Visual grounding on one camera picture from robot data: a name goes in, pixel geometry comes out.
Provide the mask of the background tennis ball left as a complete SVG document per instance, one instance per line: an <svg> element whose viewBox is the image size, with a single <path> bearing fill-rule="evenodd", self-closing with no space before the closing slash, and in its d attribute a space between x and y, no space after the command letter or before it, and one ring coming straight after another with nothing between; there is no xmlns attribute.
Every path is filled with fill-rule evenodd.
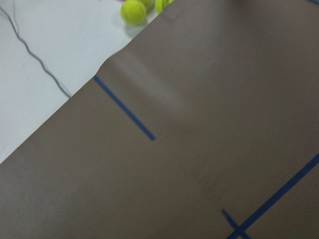
<svg viewBox="0 0 319 239"><path fill-rule="evenodd" d="M147 10L140 0L127 0L122 4L120 14L126 24L136 26L144 22Z"/></svg>

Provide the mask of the background tennis ball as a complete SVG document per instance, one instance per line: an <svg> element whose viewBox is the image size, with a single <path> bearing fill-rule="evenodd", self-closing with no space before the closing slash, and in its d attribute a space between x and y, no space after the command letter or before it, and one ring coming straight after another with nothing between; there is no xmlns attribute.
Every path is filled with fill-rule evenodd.
<svg viewBox="0 0 319 239"><path fill-rule="evenodd" d="M120 14L126 24L136 26L144 22L147 10L140 0L127 0L122 4Z"/></svg>
<svg viewBox="0 0 319 239"><path fill-rule="evenodd" d="M173 0L156 0L155 1L155 9L157 13L162 13L164 9L166 9Z"/></svg>
<svg viewBox="0 0 319 239"><path fill-rule="evenodd" d="M152 0L141 0L141 2L144 4L144 5L149 5Z"/></svg>

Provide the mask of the background tennis ball lower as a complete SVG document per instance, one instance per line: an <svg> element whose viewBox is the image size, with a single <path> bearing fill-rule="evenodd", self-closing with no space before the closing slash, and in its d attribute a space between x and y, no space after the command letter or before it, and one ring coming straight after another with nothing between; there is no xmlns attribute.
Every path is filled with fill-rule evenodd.
<svg viewBox="0 0 319 239"><path fill-rule="evenodd" d="M156 0L155 1L155 9L157 13L162 13L164 9L166 9L173 0Z"/></svg>

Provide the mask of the background tennis ball upper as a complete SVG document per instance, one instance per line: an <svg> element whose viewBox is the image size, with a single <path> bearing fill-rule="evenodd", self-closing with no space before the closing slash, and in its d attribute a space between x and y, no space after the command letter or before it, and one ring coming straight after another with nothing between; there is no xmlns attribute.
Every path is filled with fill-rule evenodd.
<svg viewBox="0 0 319 239"><path fill-rule="evenodd" d="M144 5L149 5L152 0L141 0L141 2L144 4Z"/></svg>

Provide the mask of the brown paper table cover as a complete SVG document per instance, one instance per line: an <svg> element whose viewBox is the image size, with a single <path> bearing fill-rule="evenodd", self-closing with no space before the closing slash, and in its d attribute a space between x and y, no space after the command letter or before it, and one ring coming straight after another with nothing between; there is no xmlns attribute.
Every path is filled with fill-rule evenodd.
<svg viewBox="0 0 319 239"><path fill-rule="evenodd" d="M0 236L318 238L318 5L174 1L1 164Z"/></svg>

